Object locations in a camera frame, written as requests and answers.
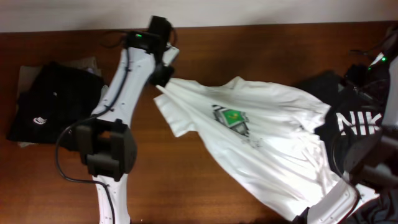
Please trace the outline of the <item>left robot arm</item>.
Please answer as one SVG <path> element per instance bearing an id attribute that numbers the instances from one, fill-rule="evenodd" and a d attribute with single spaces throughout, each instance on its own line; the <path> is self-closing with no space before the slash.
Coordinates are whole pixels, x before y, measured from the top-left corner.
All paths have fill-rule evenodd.
<path id="1" fill-rule="evenodd" d="M 131 120 L 146 83 L 165 86 L 179 53 L 175 29 L 130 31 L 109 90 L 92 115 L 74 128 L 81 163 L 95 184 L 100 223 L 130 223 L 127 178 L 137 146 Z"/>

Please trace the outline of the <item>white robot print t-shirt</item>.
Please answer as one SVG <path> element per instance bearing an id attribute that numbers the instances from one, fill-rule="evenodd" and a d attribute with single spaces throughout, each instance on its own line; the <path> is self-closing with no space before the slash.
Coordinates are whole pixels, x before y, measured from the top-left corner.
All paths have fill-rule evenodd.
<path id="1" fill-rule="evenodd" d="M 176 137 L 198 133 L 214 160 L 286 220 L 338 223 L 377 194 L 350 186 L 315 133 L 329 106 L 306 91 L 240 77 L 222 86 L 172 78 L 155 99 Z"/>

